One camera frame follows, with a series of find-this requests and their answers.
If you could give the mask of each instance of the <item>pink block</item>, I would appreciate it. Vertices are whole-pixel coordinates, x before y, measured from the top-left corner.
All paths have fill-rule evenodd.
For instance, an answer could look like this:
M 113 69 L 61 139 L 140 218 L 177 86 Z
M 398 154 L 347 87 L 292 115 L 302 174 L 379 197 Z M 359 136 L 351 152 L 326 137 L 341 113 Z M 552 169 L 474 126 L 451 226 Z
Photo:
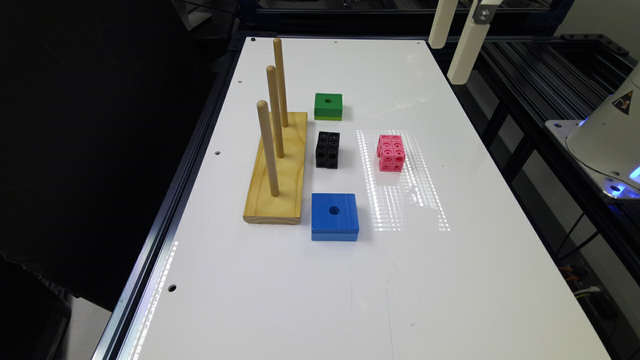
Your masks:
M 376 155 L 380 171 L 401 172 L 407 158 L 400 135 L 380 135 Z

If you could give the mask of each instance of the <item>green square block with hole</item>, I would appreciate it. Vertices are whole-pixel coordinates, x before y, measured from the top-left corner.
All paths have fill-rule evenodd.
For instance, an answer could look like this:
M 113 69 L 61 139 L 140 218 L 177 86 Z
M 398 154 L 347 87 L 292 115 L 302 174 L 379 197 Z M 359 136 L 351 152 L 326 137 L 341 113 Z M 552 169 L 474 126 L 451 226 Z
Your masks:
M 316 94 L 316 120 L 342 120 L 342 94 Z

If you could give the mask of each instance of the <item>blue square block with hole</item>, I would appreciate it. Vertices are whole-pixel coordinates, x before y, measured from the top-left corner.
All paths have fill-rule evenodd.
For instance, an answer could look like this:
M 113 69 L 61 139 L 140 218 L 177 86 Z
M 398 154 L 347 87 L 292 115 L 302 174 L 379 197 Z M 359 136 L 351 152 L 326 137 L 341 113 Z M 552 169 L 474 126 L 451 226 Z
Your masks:
M 356 241 L 355 194 L 311 194 L 311 240 Z

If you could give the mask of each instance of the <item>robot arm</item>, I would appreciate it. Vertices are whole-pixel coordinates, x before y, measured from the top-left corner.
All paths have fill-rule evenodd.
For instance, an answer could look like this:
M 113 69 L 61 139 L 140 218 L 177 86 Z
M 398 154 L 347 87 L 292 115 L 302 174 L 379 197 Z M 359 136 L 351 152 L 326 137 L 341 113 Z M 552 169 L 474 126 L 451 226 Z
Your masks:
M 453 85 L 462 85 L 469 79 L 473 64 L 476 62 L 482 43 L 489 32 L 491 26 L 489 23 L 502 1 L 474 0 L 447 73 L 447 77 Z M 440 49 L 444 46 L 457 3 L 457 0 L 440 0 L 438 2 L 436 16 L 429 35 L 429 44 L 432 48 Z
M 640 66 L 567 140 L 585 166 L 640 191 Z

